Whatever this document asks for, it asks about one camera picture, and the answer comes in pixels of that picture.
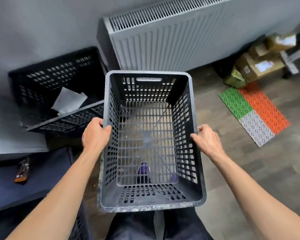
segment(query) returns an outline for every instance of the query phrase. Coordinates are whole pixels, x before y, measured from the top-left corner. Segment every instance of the crate handle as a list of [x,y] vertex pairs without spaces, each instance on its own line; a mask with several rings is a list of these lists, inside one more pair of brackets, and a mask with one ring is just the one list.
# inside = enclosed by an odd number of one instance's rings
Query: crate handle
[[162,78],[157,77],[137,77],[136,80],[138,82],[160,82]]

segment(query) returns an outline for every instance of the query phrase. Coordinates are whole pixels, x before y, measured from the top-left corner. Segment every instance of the person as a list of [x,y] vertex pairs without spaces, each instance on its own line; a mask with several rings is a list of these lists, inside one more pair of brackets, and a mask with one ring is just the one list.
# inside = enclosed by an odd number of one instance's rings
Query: person
[[[74,225],[92,169],[108,144],[111,126],[93,118],[82,137],[83,152],[7,240],[66,240]],[[220,170],[256,235],[269,240],[300,240],[300,217],[268,194],[222,148],[217,133],[204,124],[191,134],[198,148]],[[155,239],[153,211],[116,214],[106,239]],[[165,210],[165,239],[212,239],[194,208]]]

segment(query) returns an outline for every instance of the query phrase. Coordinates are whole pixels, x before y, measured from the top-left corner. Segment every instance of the radiator panel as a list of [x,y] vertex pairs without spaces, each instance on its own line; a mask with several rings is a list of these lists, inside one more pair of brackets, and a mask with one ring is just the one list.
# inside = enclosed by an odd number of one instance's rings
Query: radiator panel
[[104,22],[122,70],[187,71],[291,32],[300,0],[171,0]]

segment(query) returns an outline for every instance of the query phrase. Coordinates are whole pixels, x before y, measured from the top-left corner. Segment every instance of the person's leg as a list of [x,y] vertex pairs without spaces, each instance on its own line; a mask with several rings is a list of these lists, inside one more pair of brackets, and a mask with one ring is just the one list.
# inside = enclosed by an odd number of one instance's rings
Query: person's leg
[[164,222],[164,239],[213,240],[194,207],[165,210]]
[[117,213],[105,240],[156,239],[154,211]]

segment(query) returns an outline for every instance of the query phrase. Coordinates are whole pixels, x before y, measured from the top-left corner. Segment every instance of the radiator top vent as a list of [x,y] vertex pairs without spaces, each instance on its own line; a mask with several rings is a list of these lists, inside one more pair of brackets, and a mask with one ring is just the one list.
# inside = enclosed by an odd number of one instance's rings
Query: radiator top vent
[[109,20],[113,31],[118,32],[225,1],[228,0],[169,0],[149,7],[117,14],[110,17]]

